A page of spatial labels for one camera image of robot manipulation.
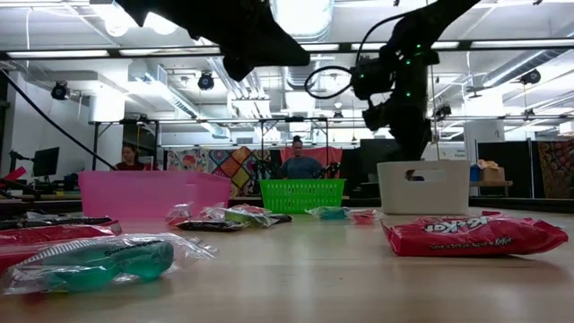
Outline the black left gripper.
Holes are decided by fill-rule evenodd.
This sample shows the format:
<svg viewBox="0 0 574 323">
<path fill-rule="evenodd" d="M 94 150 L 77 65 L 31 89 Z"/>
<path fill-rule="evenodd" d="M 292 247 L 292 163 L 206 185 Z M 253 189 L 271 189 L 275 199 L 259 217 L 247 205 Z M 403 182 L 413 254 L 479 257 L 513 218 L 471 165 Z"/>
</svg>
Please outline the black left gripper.
<svg viewBox="0 0 574 323">
<path fill-rule="evenodd" d="M 228 76 L 243 80 L 256 66 L 305 66 L 310 54 L 273 19 L 268 0 L 187 0 L 193 37 L 219 45 Z"/>
</svg>

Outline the red gummy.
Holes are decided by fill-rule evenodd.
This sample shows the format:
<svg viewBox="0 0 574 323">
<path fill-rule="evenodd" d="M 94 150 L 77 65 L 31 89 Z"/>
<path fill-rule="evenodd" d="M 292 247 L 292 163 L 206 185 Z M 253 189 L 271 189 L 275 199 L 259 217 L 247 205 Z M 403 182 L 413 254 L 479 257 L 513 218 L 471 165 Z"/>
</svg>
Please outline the red gummy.
<svg viewBox="0 0 574 323">
<path fill-rule="evenodd" d="M 201 221 L 223 221 L 225 219 L 226 205 L 218 203 L 216 205 L 204 207 L 196 216 Z"/>
<path fill-rule="evenodd" d="M 376 209 L 352 209 L 346 216 L 355 224 L 372 225 L 380 220 L 381 212 Z"/>
<path fill-rule="evenodd" d="M 174 205 L 166 216 L 166 223 L 170 226 L 177 226 L 179 223 L 192 218 L 192 203 Z"/>
</svg>

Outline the green gummy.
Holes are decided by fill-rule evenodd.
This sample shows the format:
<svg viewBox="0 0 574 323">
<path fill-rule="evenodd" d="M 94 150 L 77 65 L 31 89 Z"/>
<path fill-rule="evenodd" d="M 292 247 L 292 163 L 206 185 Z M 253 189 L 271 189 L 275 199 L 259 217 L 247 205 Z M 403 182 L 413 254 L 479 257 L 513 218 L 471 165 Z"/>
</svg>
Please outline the green gummy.
<svg viewBox="0 0 574 323">
<path fill-rule="evenodd" d="M 249 227 L 266 229 L 276 223 L 274 218 L 264 214 L 253 214 L 247 211 L 225 209 L 224 218 L 227 221 L 243 223 Z"/>
<path fill-rule="evenodd" d="M 324 221 L 347 220 L 348 212 L 348 208 L 341 206 L 320 206 L 306 211 L 307 214 Z"/>
<path fill-rule="evenodd" d="M 212 259 L 216 248 L 173 233 L 133 233 L 71 240 L 45 247 L 8 267 L 0 294 L 87 292 L 113 284 L 153 281 Z"/>
</svg>

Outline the white sign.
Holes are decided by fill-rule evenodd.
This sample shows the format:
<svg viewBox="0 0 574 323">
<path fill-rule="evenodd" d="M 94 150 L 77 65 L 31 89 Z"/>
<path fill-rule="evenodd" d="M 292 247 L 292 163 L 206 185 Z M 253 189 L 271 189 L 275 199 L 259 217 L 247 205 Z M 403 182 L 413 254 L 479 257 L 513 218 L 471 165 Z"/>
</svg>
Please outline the white sign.
<svg viewBox="0 0 574 323">
<path fill-rule="evenodd" d="M 466 160 L 465 143 L 438 142 L 428 144 L 422 154 L 422 159 L 425 161 Z"/>
</svg>

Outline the white plastic bin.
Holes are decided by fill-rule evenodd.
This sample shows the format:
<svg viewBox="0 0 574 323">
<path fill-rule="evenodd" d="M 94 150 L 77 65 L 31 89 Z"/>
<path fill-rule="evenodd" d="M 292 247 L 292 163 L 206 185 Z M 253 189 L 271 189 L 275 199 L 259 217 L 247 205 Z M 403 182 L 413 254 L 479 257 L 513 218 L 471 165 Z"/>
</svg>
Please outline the white plastic bin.
<svg viewBox="0 0 574 323">
<path fill-rule="evenodd" d="M 378 165 L 382 210 L 391 215 L 464 215 L 467 160 L 389 161 Z"/>
</svg>

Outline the brown cardboard box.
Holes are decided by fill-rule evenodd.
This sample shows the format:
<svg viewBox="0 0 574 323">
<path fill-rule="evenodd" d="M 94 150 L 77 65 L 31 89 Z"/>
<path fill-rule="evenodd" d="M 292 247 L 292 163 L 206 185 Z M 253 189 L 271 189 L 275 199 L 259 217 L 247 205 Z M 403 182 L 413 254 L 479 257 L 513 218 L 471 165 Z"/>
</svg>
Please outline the brown cardboard box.
<svg viewBox="0 0 574 323">
<path fill-rule="evenodd" d="M 503 182 L 506 180 L 502 167 L 486 167 L 480 170 L 480 181 Z"/>
</svg>

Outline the wooden side table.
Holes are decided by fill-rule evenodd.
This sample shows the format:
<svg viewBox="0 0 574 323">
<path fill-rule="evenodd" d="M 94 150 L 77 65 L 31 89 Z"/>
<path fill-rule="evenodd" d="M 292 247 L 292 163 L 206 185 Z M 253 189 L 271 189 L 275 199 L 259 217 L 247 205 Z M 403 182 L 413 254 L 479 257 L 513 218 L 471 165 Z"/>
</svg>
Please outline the wooden side table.
<svg viewBox="0 0 574 323">
<path fill-rule="evenodd" d="M 511 180 L 496 180 L 496 181 L 470 181 L 469 186 L 471 188 L 504 188 L 504 196 L 509 196 L 509 188 L 513 186 Z"/>
</svg>

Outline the black partition panel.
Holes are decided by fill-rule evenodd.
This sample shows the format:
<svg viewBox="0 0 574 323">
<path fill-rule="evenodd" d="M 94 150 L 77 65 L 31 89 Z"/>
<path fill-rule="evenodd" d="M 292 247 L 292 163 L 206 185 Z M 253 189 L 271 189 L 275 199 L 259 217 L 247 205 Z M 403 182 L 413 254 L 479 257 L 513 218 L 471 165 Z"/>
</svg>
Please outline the black partition panel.
<svg viewBox="0 0 574 323">
<path fill-rule="evenodd" d="M 506 181 L 512 181 L 508 197 L 533 196 L 532 157 L 529 141 L 479 143 L 478 157 L 496 162 L 505 171 Z"/>
</svg>

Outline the person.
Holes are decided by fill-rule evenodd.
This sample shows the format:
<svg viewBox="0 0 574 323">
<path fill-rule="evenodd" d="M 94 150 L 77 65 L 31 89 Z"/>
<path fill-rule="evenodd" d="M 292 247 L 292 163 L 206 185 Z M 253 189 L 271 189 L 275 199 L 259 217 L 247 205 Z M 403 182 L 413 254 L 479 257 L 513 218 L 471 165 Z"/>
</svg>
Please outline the person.
<svg viewBox="0 0 574 323">
<path fill-rule="evenodd" d="M 144 170 L 145 165 L 139 161 L 138 151 L 132 144 L 122 146 L 122 161 L 115 165 L 115 170 Z"/>
<path fill-rule="evenodd" d="M 322 169 L 322 164 L 303 154 L 303 142 L 298 135 L 292 139 L 293 156 L 282 163 L 274 177 L 276 179 L 313 179 Z"/>
</svg>

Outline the green plastic basket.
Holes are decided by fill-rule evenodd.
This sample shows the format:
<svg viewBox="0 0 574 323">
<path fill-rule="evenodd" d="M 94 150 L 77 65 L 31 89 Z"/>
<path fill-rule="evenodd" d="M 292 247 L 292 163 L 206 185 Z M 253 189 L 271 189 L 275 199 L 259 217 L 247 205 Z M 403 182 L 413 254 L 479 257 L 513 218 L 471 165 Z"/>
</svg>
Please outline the green plastic basket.
<svg viewBox="0 0 574 323">
<path fill-rule="evenodd" d="M 279 214 L 304 214 L 342 203 L 344 179 L 261 179 L 264 208 Z"/>
</svg>

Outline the long black light fixture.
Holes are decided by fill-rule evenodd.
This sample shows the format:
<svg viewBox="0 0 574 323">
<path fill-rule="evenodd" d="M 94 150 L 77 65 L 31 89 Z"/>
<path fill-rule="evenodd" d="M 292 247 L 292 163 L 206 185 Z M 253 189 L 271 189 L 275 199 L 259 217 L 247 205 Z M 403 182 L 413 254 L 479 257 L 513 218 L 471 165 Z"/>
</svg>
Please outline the long black light fixture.
<svg viewBox="0 0 574 323">
<path fill-rule="evenodd" d="M 312 55 L 376 53 L 384 44 L 304 43 L 302 47 Z M 437 51 L 502 51 L 535 49 L 574 49 L 574 38 L 558 39 L 463 39 L 440 40 L 432 46 Z M 67 48 L 67 49 L 27 49 L 0 51 L 0 61 L 19 60 L 74 60 L 107 58 L 147 58 L 147 57 L 217 57 L 221 49 L 215 45 L 159 47 L 159 48 Z"/>
</svg>

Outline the colourful patchwork quilt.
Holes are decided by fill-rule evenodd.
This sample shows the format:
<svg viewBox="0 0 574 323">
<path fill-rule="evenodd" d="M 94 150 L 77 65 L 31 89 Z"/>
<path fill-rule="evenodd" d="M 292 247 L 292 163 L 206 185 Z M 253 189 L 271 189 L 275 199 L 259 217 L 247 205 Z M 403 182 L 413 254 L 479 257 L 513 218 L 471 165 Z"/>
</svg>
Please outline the colourful patchwork quilt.
<svg viewBox="0 0 574 323">
<path fill-rule="evenodd" d="M 271 161 L 268 150 L 250 150 L 241 146 L 235 150 L 197 147 L 168 150 L 168 170 L 191 170 L 228 178 L 231 196 L 259 196 L 258 181 L 270 172 L 262 172 L 259 163 Z"/>
</svg>

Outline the dark patterned quilt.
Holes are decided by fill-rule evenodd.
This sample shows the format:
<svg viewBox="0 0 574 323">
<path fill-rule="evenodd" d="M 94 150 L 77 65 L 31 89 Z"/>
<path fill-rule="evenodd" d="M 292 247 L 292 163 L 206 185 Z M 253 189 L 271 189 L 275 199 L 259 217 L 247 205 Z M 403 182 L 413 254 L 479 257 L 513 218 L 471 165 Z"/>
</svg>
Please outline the dark patterned quilt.
<svg viewBox="0 0 574 323">
<path fill-rule="evenodd" d="M 574 138 L 539 141 L 544 195 L 550 199 L 574 198 Z"/>
</svg>

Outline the pink plastic bin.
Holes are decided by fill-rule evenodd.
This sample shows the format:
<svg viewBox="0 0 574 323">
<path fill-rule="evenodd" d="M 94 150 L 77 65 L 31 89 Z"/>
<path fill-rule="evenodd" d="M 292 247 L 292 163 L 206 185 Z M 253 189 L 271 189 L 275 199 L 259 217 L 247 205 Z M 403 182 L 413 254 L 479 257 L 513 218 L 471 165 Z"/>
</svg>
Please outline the pink plastic bin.
<svg viewBox="0 0 574 323">
<path fill-rule="evenodd" d="M 230 199 L 228 178 L 189 170 L 83 171 L 79 176 L 83 213 L 119 221 L 166 219 L 176 205 L 191 214 Z"/>
</svg>

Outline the red object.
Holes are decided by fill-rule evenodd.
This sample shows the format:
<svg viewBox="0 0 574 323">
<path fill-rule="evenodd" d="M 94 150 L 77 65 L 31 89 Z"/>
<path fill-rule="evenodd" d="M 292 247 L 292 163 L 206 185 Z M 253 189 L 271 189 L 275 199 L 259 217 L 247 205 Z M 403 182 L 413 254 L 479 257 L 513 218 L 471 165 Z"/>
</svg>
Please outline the red object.
<svg viewBox="0 0 574 323">
<path fill-rule="evenodd" d="M 17 179 L 19 179 L 23 175 L 25 175 L 26 172 L 27 171 L 24 167 L 19 167 L 15 170 L 11 171 L 10 173 L 8 173 L 6 176 L 0 178 L 0 189 L 6 187 L 6 184 L 4 183 L 6 180 L 9 182 L 15 182 Z"/>
</svg>

